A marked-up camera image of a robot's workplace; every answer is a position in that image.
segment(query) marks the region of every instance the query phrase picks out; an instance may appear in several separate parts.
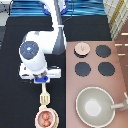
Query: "black cable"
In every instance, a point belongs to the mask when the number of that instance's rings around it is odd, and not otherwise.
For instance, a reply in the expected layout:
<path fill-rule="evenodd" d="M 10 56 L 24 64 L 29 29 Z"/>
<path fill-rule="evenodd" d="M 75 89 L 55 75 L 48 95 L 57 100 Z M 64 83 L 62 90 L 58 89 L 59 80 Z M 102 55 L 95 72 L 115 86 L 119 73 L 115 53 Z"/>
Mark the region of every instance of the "black cable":
<path fill-rule="evenodd" d="M 73 13 L 74 13 L 74 0 L 71 0 L 71 1 L 72 1 L 72 14 L 71 14 L 71 16 L 70 16 L 69 18 L 67 18 L 66 20 L 64 20 L 64 21 L 62 22 L 62 24 L 65 23 L 67 20 L 71 19 L 72 16 L 73 16 Z"/>
<path fill-rule="evenodd" d="M 9 16 L 10 16 L 10 12 L 11 12 L 11 4 L 12 4 L 12 2 L 13 2 L 13 0 L 9 4 Z"/>

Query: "pink placemat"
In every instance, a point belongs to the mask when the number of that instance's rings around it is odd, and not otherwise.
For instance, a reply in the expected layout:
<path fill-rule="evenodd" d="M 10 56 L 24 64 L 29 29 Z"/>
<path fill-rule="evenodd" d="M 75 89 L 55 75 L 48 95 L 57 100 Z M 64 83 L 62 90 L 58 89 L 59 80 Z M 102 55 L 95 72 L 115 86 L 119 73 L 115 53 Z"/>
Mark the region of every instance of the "pink placemat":
<path fill-rule="evenodd" d="M 84 41 L 89 44 L 90 52 L 85 58 L 79 58 L 74 54 L 75 45 L 79 42 L 68 42 L 66 49 L 66 128 L 90 128 L 84 124 L 76 113 L 76 97 L 81 90 L 94 86 L 106 90 L 114 99 L 115 103 L 120 103 L 125 99 L 126 87 L 113 41 Z M 99 45 L 107 45 L 111 48 L 112 54 L 107 58 L 99 57 L 95 50 Z M 75 73 L 75 65 L 78 62 L 86 62 L 91 67 L 88 76 L 80 77 Z M 98 71 L 101 62 L 110 62 L 115 67 L 112 76 L 102 76 Z M 118 112 L 113 122 L 106 128 L 128 128 L 128 111 Z"/>

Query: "black tabletop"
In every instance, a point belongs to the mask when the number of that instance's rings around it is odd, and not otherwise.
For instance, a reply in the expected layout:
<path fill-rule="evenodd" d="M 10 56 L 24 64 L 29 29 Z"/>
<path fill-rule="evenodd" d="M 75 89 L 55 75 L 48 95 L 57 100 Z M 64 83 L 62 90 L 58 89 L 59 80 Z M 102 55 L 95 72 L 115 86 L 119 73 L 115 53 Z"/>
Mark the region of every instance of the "black tabletop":
<path fill-rule="evenodd" d="M 65 22 L 67 41 L 111 40 L 107 16 L 73 17 Z M 50 17 L 9 17 L 0 50 L 0 128 L 35 128 L 35 116 L 40 106 L 41 85 L 19 80 L 19 46 L 29 31 L 50 30 Z M 62 70 L 60 79 L 51 79 L 47 91 L 51 94 L 48 107 L 59 115 L 59 128 L 66 128 L 66 56 L 45 55 L 48 66 Z"/>

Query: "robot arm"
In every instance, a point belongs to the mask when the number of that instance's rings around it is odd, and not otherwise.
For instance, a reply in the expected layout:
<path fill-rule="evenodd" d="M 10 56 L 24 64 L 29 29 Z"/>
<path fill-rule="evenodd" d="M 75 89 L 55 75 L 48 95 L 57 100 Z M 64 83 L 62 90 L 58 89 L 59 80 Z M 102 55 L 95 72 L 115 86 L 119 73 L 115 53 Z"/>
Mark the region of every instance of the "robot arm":
<path fill-rule="evenodd" d="M 60 55 L 66 49 L 66 38 L 63 32 L 58 2 L 56 0 L 40 1 L 50 8 L 54 30 L 30 31 L 24 37 L 19 48 L 20 58 L 23 62 L 20 66 L 22 79 L 41 78 L 44 74 L 49 78 L 61 77 L 60 69 L 48 71 L 44 56 L 44 54 Z"/>

